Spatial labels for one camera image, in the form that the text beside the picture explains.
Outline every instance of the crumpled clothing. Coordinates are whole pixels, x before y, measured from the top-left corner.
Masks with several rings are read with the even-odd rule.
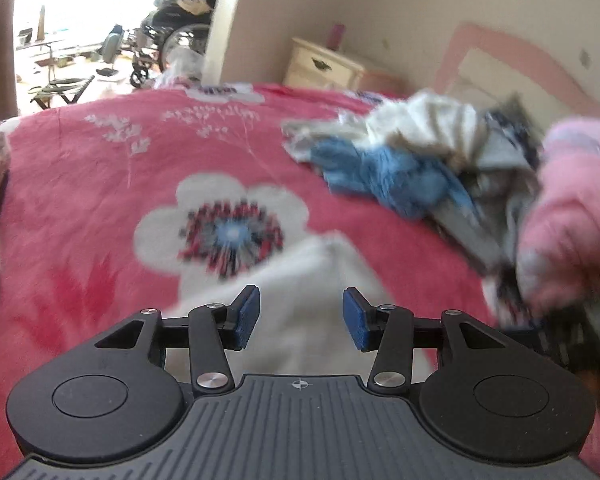
[[[322,170],[331,192],[374,196],[404,218],[422,218],[446,196],[473,208],[458,178],[432,156],[389,146],[360,150],[349,140],[327,139],[311,148],[310,162]]]
[[[522,299],[537,316],[600,294],[600,120],[556,124],[539,179],[516,264]]]
[[[521,121],[512,121],[499,110],[491,110],[486,115],[487,124],[490,127],[498,128],[502,134],[515,146],[529,166],[537,170],[540,166],[538,155],[538,144],[529,134],[529,126]]]
[[[176,0],[178,5],[194,16],[201,16],[213,10],[206,0]]]
[[[472,164],[488,137],[486,122],[474,107],[429,90],[406,101],[386,100],[365,117],[285,121],[282,131],[290,138],[285,149],[299,162],[306,147],[316,140],[339,137],[350,140],[360,150],[391,146],[418,155],[434,155],[455,172]]]
[[[525,153],[490,124],[487,141],[460,181],[477,213],[467,216],[445,200],[432,211],[433,218],[464,248],[480,272],[513,267],[520,226],[539,190]]]

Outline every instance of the plastic bag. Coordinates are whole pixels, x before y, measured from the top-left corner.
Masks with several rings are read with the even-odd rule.
[[[186,46],[177,46],[167,56],[167,70],[154,82],[154,88],[172,88],[183,80],[202,79],[205,57]]]

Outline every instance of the ribbed gray plate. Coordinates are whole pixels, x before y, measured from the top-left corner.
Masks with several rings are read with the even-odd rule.
[[[128,462],[62,469],[29,459],[13,480],[591,480],[578,460],[507,468],[474,462],[420,427],[401,399],[356,377],[246,376],[197,400],[169,438]]]

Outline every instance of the pink cloth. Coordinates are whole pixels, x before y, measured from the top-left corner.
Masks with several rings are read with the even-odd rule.
[[[600,120],[554,126],[543,161],[542,192],[520,233],[516,269],[535,314],[600,291]],[[600,413],[581,457],[600,474]]]

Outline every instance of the drawer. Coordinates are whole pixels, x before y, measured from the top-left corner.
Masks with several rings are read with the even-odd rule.
[[[305,48],[298,48],[296,50],[294,63],[304,68],[307,72],[333,81],[337,86],[342,88],[348,88],[354,76],[354,71],[348,66],[344,66],[336,60]]]
[[[327,79],[321,72],[308,70],[304,66],[292,63],[286,73],[286,86],[294,88],[315,88],[319,90],[344,89],[345,87]]]

